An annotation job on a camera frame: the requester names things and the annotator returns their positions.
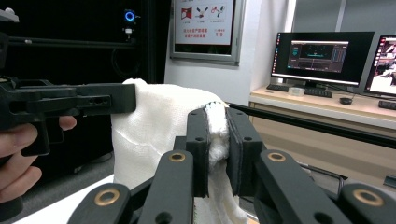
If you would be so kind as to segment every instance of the monitor stand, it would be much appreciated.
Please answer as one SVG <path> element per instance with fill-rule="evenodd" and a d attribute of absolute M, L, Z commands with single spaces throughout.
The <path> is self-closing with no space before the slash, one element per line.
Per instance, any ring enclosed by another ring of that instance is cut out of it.
<path fill-rule="evenodd" d="M 302 88 L 302 89 L 316 89 L 318 91 L 326 91 L 326 88 L 317 87 L 317 83 L 316 82 L 305 82 L 305 85 L 294 84 L 293 87 Z"/>

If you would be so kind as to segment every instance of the folded towel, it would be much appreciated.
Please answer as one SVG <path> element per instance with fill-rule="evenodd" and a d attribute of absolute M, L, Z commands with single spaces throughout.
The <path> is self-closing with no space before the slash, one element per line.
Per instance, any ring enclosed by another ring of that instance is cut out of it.
<path fill-rule="evenodd" d="M 210 197 L 194 199 L 195 223 L 248 223 L 225 173 L 228 127 L 221 99 L 208 91 L 149 85 L 142 79 L 128 79 L 124 83 L 135 84 L 137 107 L 134 113 L 111 116 L 114 182 L 132 189 L 153 177 L 161 155 L 173 149 L 175 137 L 186 135 L 188 114 L 205 107 L 211 135 Z"/>

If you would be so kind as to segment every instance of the monitor screen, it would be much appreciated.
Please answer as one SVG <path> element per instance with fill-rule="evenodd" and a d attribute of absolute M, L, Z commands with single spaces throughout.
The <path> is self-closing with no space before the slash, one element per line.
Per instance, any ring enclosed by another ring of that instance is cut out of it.
<path fill-rule="evenodd" d="M 364 91 L 396 97 L 396 35 L 381 35 Z"/>
<path fill-rule="evenodd" d="M 278 33 L 271 77 L 358 87 L 374 32 Z"/>

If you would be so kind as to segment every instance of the finger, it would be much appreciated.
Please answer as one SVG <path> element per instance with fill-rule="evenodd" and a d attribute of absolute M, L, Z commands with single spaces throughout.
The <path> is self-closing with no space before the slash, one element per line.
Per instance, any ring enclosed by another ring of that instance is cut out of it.
<path fill-rule="evenodd" d="M 0 203 L 22 196 L 40 179 L 41 175 L 40 169 L 30 166 L 18 179 L 0 190 Z"/>
<path fill-rule="evenodd" d="M 23 157 L 21 152 L 16 152 L 0 167 L 0 190 L 23 175 L 36 158 L 37 156 Z"/>
<path fill-rule="evenodd" d="M 37 138 L 37 129 L 32 124 L 18 125 L 0 132 L 0 158 L 21 151 Z"/>
<path fill-rule="evenodd" d="M 61 126 L 64 131 L 73 129 L 76 125 L 77 121 L 72 116 L 65 116 L 59 118 L 59 126 Z"/>

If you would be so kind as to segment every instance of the wall poster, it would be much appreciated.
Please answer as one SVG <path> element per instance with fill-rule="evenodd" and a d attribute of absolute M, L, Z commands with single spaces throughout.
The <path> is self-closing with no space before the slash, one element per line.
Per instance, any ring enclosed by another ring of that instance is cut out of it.
<path fill-rule="evenodd" d="M 244 0 L 174 0 L 172 59 L 239 64 Z"/>

